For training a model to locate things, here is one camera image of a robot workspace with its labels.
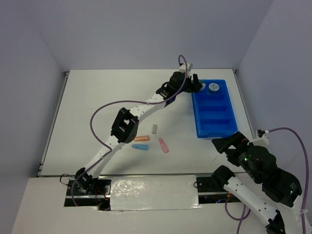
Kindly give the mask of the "pink correction tape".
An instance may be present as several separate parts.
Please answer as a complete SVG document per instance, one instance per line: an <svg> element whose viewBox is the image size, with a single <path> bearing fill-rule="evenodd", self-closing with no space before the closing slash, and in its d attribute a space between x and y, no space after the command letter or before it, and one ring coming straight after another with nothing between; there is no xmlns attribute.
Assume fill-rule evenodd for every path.
<svg viewBox="0 0 312 234"><path fill-rule="evenodd" d="M164 139L163 138L159 138L158 141L160 143L160 146L162 148L163 153L168 153L169 149L168 149L168 146L166 145Z"/></svg>

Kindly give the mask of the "orange correction tape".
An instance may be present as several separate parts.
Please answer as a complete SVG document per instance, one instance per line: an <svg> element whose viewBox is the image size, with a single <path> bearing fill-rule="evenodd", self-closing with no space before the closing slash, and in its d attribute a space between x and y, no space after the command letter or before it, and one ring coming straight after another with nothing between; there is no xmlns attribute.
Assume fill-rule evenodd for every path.
<svg viewBox="0 0 312 234"><path fill-rule="evenodd" d="M137 136L134 138L134 141L149 141L150 140L150 136L146 135L146 136Z"/></svg>

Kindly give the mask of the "blue correction tape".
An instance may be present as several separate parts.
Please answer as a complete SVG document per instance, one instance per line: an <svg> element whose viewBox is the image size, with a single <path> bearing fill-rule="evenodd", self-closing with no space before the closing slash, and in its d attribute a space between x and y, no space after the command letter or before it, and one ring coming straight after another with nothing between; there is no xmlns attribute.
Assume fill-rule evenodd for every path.
<svg viewBox="0 0 312 234"><path fill-rule="evenodd" d="M147 144L132 144L132 148L147 151L147 150L149 150L149 145L147 145Z"/></svg>

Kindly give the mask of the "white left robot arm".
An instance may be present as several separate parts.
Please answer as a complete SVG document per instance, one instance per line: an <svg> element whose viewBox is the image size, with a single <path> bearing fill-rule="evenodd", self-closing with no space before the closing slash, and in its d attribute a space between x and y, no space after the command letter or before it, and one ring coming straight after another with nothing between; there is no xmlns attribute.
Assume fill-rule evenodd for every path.
<svg viewBox="0 0 312 234"><path fill-rule="evenodd" d="M115 101L98 108L91 116L90 129L94 137L102 144L102 148L93 159L76 172L74 183L78 189L86 195L95 190L97 180L105 165L119 149L135 139L139 124L145 118L170 105L180 93L198 93L204 87L205 85L199 81L197 74L191 76L188 72L177 71L147 101ZM103 108L118 103L136 103L137 106L131 109L123 107L119 110L112 124L110 135L106 142L103 142L93 129L94 117Z"/></svg>

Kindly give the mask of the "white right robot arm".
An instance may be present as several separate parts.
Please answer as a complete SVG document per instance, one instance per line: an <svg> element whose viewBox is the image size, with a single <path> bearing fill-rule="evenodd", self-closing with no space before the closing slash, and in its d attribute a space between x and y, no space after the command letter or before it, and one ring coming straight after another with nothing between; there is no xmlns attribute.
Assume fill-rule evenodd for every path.
<svg viewBox="0 0 312 234"><path fill-rule="evenodd" d="M269 234L310 234L312 227L305 212L306 192L293 174L278 168L275 156L266 148L268 131L258 130L257 135L257 139L250 141L236 132L226 138L212 139L212 143L220 154L225 153L231 164L242 167L254 183L260 184L275 206L255 195L224 165L211 175L212 186L218 191L226 190L243 202Z"/></svg>

